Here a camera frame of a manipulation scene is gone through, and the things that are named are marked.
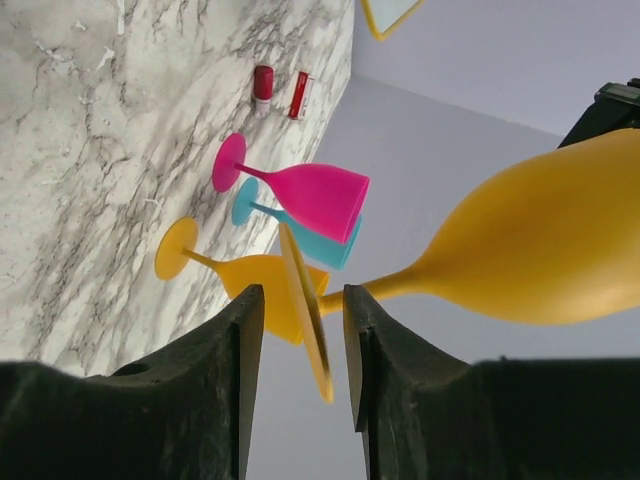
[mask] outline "black object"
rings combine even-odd
[[[467,365],[345,287],[371,480],[640,479],[640,360]]]
[[[558,148],[622,128],[640,128],[640,78],[607,83]]]
[[[261,286],[111,377],[0,364],[0,479],[244,479]]]

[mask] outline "pink wine glass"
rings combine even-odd
[[[226,192],[240,172],[264,181],[280,205],[298,223],[320,235],[345,244],[351,237],[369,190],[369,177],[334,165],[307,163],[278,172],[262,172],[244,164],[247,144],[239,133],[220,147],[211,181]]]

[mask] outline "marble table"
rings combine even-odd
[[[0,359],[109,374],[226,304],[200,265],[159,281],[158,242],[190,215],[215,259],[270,248],[273,220],[231,224],[237,186],[213,191],[213,158],[240,131],[248,165],[312,161],[350,78],[353,20],[353,0],[0,2]],[[276,70],[266,118],[258,63]],[[293,121],[300,69],[317,82]]]

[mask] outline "gray background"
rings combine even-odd
[[[382,44],[369,38],[358,14],[355,76],[315,161],[370,175],[371,189],[359,241],[347,268],[332,273],[330,291],[411,263],[473,187],[508,165],[554,149],[595,90],[640,74],[637,53],[627,43],[638,14],[640,2],[633,0],[596,1],[588,8],[579,0],[429,0]],[[570,26],[576,29],[569,32]],[[640,353],[637,312],[534,328],[430,296],[383,306],[469,362],[500,355]],[[304,349],[265,336],[250,479],[366,478],[362,443],[352,426],[341,316],[324,323],[336,387],[331,406],[317,393]]]

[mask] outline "red and white object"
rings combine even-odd
[[[273,68],[268,65],[258,65],[253,71],[253,98],[256,101],[256,111],[261,115],[269,113],[273,97],[273,77]]]
[[[309,73],[299,72],[296,88],[293,92],[293,101],[289,108],[289,118],[302,120],[307,115],[307,106],[311,96],[311,89],[316,81]]]

